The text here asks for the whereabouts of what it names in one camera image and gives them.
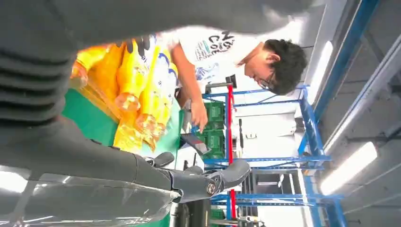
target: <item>red pole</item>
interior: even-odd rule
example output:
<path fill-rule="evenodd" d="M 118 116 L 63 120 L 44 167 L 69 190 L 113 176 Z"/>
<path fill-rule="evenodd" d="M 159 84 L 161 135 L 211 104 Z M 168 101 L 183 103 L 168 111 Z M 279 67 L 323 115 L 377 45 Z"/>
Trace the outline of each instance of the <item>red pole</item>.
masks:
<path fill-rule="evenodd" d="M 233 121 L 232 117 L 232 105 L 234 102 L 234 95 L 233 95 L 233 86 L 230 85 L 228 86 L 228 113 L 227 113 L 227 118 L 228 118 L 228 163 L 231 164 L 233 163 L 233 137 L 231 133 L 231 122 Z M 230 191 L 230 198 L 231 198 L 231 218 L 232 220 L 236 220 L 236 210 L 235 210 L 235 191 L 232 189 Z"/>

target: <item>yellow bottle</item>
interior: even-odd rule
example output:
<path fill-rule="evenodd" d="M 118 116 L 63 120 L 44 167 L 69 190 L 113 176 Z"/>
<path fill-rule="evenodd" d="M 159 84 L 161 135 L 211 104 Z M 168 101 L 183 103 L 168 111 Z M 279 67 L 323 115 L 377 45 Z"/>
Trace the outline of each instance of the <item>yellow bottle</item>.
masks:
<path fill-rule="evenodd" d="M 168 72 L 168 58 L 160 53 L 154 59 L 156 62 L 152 64 L 153 67 L 149 73 L 148 83 L 139 97 L 141 108 L 139 117 L 136 121 L 138 130 L 144 135 L 151 135 L 152 131 L 156 128 L 155 115 L 160 107 L 160 88 L 162 82 L 161 75 L 167 75 Z"/>
<path fill-rule="evenodd" d="M 101 61 L 96 62 L 88 73 L 88 84 L 100 95 L 108 107 L 113 109 L 114 100 L 118 95 L 116 72 L 122 62 L 121 47 L 112 44 Z"/>
<path fill-rule="evenodd" d="M 170 63 L 169 74 L 166 80 L 167 83 L 164 89 L 163 105 L 162 109 L 159 112 L 159 115 L 157 116 L 157 126 L 153 133 L 153 137 L 156 142 L 160 139 L 161 136 L 164 135 L 168 120 L 170 119 L 171 107 L 173 104 L 175 85 L 178 74 L 177 71 L 177 67 L 173 63 Z"/>
<path fill-rule="evenodd" d="M 142 135 L 135 128 L 138 112 L 123 112 L 122 118 L 114 136 L 113 146 L 121 150 L 138 154 L 142 148 Z"/>
<path fill-rule="evenodd" d="M 126 111 L 139 109 L 139 96 L 148 82 L 148 72 L 138 54 L 138 46 L 135 41 L 132 41 L 132 44 L 133 52 L 124 50 L 122 64 L 116 75 L 120 91 L 115 103 Z"/>
<path fill-rule="evenodd" d="M 72 67 L 70 87 L 79 89 L 87 85 L 88 71 L 105 56 L 107 49 L 108 45 L 103 45 L 90 47 L 78 52 L 77 59 Z"/>

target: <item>blue metal shelving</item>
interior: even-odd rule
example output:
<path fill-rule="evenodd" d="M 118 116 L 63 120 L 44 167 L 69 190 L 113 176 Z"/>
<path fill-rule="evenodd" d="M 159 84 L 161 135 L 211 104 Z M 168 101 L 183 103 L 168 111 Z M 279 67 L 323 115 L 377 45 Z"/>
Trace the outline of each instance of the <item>blue metal shelving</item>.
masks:
<path fill-rule="evenodd" d="M 272 104 L 283 104 L 283 103 L 298 103 L 300 105 L 302 117 L 305 124 L 305 136 L 304 140 L 301 142 L 298 157 L 261 157 L 261 158 L 243 158 L 248 162 L 262 162 L 263 166 L 252 167 L 252 169 L 263 169 L 263 170 L 321 170 L 323 169 L 322 163 L 325 161 L 330 161 L 329 156 L 324 155 L 323 144 L 320 137 L 319 130 L 317 128 L 317 122 L 314 116 L 312 107 L 307 101 L 307 86 L 298 87 L 297 90 L 300 91 L 298 99 L 291 99 L 286 101 L 270 101 L 275 95 L 268 98 L 264 98 L 259 102 L 250 104 L 236 104 L 233 105 L 234 108 L 245 107 L 252 105 L 272 105 Z M 243 95 L 243 94 L 253 94 L 260 92 L 267 92 L 268 90 L 252 90 L 252 91 L 239 91 L 233 92 L 233 95 Z M 203 98 L 211 101 L 216 101 L 213 98 L 223 96 L 225 97 L 226 103 L 229 99 L 228 93 L 220 94 L 204 94 Z M 226 114 L 231 111 L 230 107 L 226 105 Z M 226 136 L 226 158 L 222 159 L 205 159 L 204 163 L 206 165 L 206 170 L 211 169 L 222 169 L 228 166 L 229 162 L 229 149 L 228 149 L 229 138 Z M 306 146 L 312 153 L 311 156 L 303 156 L 303 152 Z M 269 162 L 281 161 L 282 163 L 269 164 Z M 331 195 L 325 196 L 322 194 L 317 194 L 313 191 L 312 184 L 310 182 L 310 177 L 305 176 L 305 187 L 307 194 L 237 194 L 235 195 L 235 204 L 237 206 L 244 207 L 255 207 L 255 206 L 300 206 L 309 207 L 312 215 L 312 220 L 315 227 L 320 227 L 320 217 L 318 213 L 318 207 L 334 207 L 335 210 L 339 210 L 338 207 L 339 200 L 341 196 Z M 231 218 L 231 200 L 230 194 L 227 195 L 217 195 L 212 198 L 213 205 L 225 205 L 227 206 L 227 219 Z M 337 220 L 344 219 L 343 214 L 338 214 L 336 216 Z"/>

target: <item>eyeglasses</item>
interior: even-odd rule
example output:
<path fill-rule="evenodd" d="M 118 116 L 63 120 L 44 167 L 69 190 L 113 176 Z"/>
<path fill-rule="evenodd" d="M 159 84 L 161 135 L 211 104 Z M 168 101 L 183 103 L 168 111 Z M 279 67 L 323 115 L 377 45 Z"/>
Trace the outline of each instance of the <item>eyeglasses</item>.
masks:
<path fill-rule="evenodd" d="M 261 80 L 260 86 L 261 86 L 263 89 L 272 90 L 272 89 L 274 88 L 274 84 L 272 83 L 273 77 L 274 77 L 274 75 L 270 76 L 270 78 L 267 79 L 267 80 Z"/>

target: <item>green tabletop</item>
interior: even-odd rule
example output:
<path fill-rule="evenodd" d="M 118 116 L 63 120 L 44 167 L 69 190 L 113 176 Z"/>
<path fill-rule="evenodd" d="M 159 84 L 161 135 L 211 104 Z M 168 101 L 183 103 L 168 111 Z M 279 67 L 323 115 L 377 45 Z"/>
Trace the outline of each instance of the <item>green tabletop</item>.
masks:
<path fill-rule="evenodd" d="M 66 105 L 63 115 L 72 119 L 82 130 L 82 133 L 90 139 L 97 140 L 107 146 L 113 144 L 114 135 L 117 130 L 117 123 L 109 116 L 99 110 L 90 101 L 84 98 L 76 90 L 70 89 L 65 96 Z M 180 106 L 174 100 L 171 118 L 167 124 L 167 133 L 161 137 L 157 143 L 155 152 L 143 144 L 139 152 L 141 156 L 155 157 L 165 151 L 171 152 L 174 157 L 177 155 L 179 146 L 180 129 L 182 127 L 182 117 L 180 117 Z M 159 222 L 141 225 L 142 227 L 167 227 L 170 217 L 166 216 Z"/>

